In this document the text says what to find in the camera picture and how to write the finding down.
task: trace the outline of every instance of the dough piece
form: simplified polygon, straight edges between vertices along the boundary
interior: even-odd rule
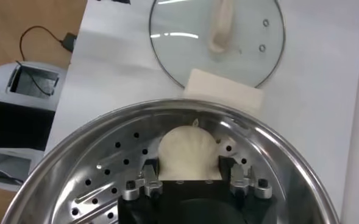
[[[215,11],[211,22],[209,49],[223,53],[232,35],[233,0],[215,0]]]
[[[160,142],[159,180],[221,180],[218,156],[217,143],[209,132],[177,127]]]

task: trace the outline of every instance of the metal plate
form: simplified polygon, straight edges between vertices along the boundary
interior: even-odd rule
[[[269,180],[277,223],[336,223],[323,187],[291,145],[246,114],[195,100],[135,105],[80,128],[38,165],[3,223],[116,223],[126,181],[157,156],[165,133],[195,119],[215,137],[221,155]]]
[[[208,50],[215,0],[155,0],[149,33],[163,70],[180,86],[197,68],[249,86],[276,69],[285,47],[285,23],[275,0],[233,0],[232,37],[221,54]]]

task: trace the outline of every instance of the stainless steel rim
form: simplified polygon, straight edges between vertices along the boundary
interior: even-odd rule
[[[148,22],[148,31],[149,31],[149,41],[151,43],[151,47],[152,47],[152,50],[154,51],[154,55],[155,55],[155,58],[156,60],[158,61],[160,67],[163,69],[163,71],[166,73],[166,75],[172,80],[174,81],[175,84],[177,84],[178,86],[180,86],[181,88],[185,88],[182,84],[180,84],[168,71],[167,69],[163,66],[162,62],[160,61],[157,53],[156,53],[156,50],[155,50],[155,47],[154,47],[154,43],[152,42],[152,38],[151,38],[151,21],[152,21],[152,14],[154,12],[154,9],[155,9],[155,5],[156,5],[156,2],[157,0],[154,0],[154,2],[152,3],[152,6],[151,6],[151,10],[149,11],[149,22]],[[280,13],[280,16],[281,16],[281,21],[282,21],[282,27],[283,27],[283,40],[282,40],[282,48],[281,48],[281,52],[279,54],[279,57],[277,59],[277,63],[274,65],[273,69],[271,70],[271,72],[259,83],[255,86],[255,88],[259,88],[261,87],[272,75],[273,73],[275,72],[275,70],[278,68],[280,62],[281,62],[281,59],[282,59],[282,56],[283,56],[283,53],[285,51],[285,43],[286,43],[286,24],[285,24],[285,17],[283,16],[283,13],[282,13],[282,10],[281,10],[281,7],[280,7],[280,4],[279,4],[279,0],[274,0],[277,8],[278,8],[278,11]]]
[[[77,140],[80,140],[80,138],[83,138],[83,136],[87,135],[89,131],[92,131],[95,128],[99,128],[105,122],[113,119],[114,117],[118,117],[120,114],[130,113],[131,111],[150,108],[160,104],[173,105],[175,103],[188,103],[190,105],[220,108],[230,114],[235,116],[242,116],[255,123],[257,127],[265,133],[265,135],[269,135],[270,138],[277,142],[276,144],[280,147],[281,151],[294,163],[295,169],[305,178],[307,185],[311,189],[311,193],[319,206],[322,218],[325,221],[324,223],[339,223],[338,216],[332,206],[329,196],[313,169],[308,165],[300,153],[278,133],[269,128],[267,125],[258,121],[256,118],[251,117],[250,115],[243,112],[216,103],[185,99],[153,100],[150,102],[138,103],[109,112],[87,123],[83,127],[80,127],[78,130],[64,139],[58,146],[56,146],[35,168],[35,170],[32,172],[30,177],[23,184],[22,188],[11,202],[2,223],[18,223],[19,217],[23,213],[24,207],[30,196],[33,194],[35,187],[44,178],[46,173],[56,164],[56,162],[67,153],[67,148],[73,145]]]

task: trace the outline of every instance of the metal bracket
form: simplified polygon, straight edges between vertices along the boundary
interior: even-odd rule
[[[243,191],[243,196],[248,194],[248,188],[251,185],[251,178],[243,175],[243,170],[239,164],[234,164],[230,169],[230,191],[236,195]]]
[[[144,167],[144,193],[148,197],[151,197],[153,193],[159,195],[163,193],[163,183],[156,177],[154,167],[152,165],[146,165]]]
[[[130,180],[126,183],[126,188],[122,192],[125,201],[136,200],[140,196],[140,187],[144,186],[144,193],[148,197],[155,198],[163,193],[163,183],[156,177],[154,167],[145,165],[142,177]]]
[[[230,170],[230,191],[234,195],[244,192],[245,197],[248,194],[250,187],[254,188],[254,195],[260,199],[269,199],[272,197],[272,187],[266,179],[258,179],[255,181],[255,175],[252,167],[248,170],[247,175],[244,175],[243,170],[239,164],[234,164]]]

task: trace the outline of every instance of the white napkin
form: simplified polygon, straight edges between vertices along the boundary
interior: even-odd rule
[[[220,103],[258,117],[263,101],[263,91],[193,69],[183,97]]]

